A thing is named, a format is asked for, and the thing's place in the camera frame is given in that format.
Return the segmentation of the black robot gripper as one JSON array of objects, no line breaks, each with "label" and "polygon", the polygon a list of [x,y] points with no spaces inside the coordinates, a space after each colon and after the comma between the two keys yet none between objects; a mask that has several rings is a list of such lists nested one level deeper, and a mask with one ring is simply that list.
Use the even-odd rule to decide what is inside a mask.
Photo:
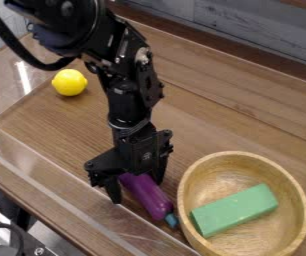
[{"label": "black robot gripper", "polygon": [[148,123],[128,137],[118,137],[113,132],[114,147],[84,164],[92,186],[105,187],[113,204],[122,200],[121,186],[116,176],[130,173],[136,176],[148,174],[157,185],[162,183],[168,157],[173,152],[169,129],[157,131]]}]

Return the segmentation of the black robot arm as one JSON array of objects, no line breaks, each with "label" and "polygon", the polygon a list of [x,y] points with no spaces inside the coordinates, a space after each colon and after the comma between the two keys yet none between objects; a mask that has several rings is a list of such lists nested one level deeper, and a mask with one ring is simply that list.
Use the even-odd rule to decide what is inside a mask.
[{"label": "black robot arm", "polygon": [[153,53],[138,30],[106,7],[105,0],[2,0],[23,16],[41,46],[57,54],[41,62],[23,47],[0,17],[0,38],[33,67],[58,71],[80,59],[98,77],[108,99],[113,147],[84,164],[92,186],[121,202],[118,177],[146,174],[164,179],[172,131],[157,130],[152,110],[164,98],[164,84],[153,67]]}]

